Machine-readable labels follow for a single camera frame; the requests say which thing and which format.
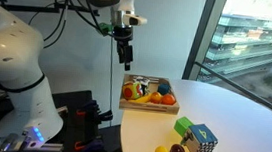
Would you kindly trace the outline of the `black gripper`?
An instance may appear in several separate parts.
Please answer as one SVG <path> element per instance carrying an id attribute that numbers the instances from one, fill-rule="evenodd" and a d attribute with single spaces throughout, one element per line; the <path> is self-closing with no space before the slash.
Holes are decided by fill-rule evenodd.
<path id="1" fill-rule="evenodd" d="M 119 62 L 124 64 L 125 71 L 131 70 L 130 62 L 133 60 L 133 47 L 129 42 L 133 39 L 133 32 L 131 27 L 113 28 L 114 39 L 117 42 L 117 52 L 119 55 Z"/>

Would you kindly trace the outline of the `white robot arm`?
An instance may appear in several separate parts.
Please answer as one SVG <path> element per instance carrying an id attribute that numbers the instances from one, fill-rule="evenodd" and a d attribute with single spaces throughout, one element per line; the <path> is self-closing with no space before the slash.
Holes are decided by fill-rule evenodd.
<path id="1" fill-rule="evenodd" d="M 111 36 L 117 42 L 119 61 L 126 69 L 133 60 L 132 29 L 147 19 L 135 14 L 134 0 L 83 0 L 88 10 L 111 9 Z M 42 34 L 0 7 L 0 89 L 8 93 L 13 110 L 0 120 L 0 149 L 22 145 L 39 149 L 56 136 L 63 121 L 53 102 L 47 77 L 38 58 Z"/>

